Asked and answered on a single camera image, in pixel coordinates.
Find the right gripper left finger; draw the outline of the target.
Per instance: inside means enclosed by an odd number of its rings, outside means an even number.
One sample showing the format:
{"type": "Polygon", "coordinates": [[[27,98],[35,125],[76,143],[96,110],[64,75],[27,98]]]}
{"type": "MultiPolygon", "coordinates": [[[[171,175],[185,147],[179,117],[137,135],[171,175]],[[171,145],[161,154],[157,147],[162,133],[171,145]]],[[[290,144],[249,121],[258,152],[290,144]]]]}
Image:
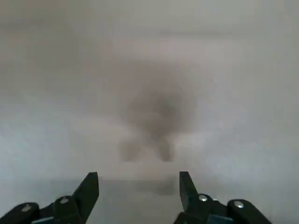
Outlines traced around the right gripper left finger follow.
{"type": "Polygon", "coordinates": [[[2,224],[85,224],[98,200],[98,173],[90,172],[72,195],[62,196],[44,208],[26,202],[0,218],[2,224]]]}

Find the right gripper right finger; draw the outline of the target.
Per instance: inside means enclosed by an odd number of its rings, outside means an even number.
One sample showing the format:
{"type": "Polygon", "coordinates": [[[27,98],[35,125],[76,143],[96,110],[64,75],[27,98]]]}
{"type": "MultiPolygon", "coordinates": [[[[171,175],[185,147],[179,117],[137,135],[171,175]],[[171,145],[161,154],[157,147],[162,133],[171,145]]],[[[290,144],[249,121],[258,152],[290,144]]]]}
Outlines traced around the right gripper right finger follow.
{"type": "Polygon", "coordinates": [[[230,200],[226,205],[204,193],[198,193],[187,171],[179,172],[179,195],[183,211],[176,224],[271,224],[251,202],[230,200]]]}

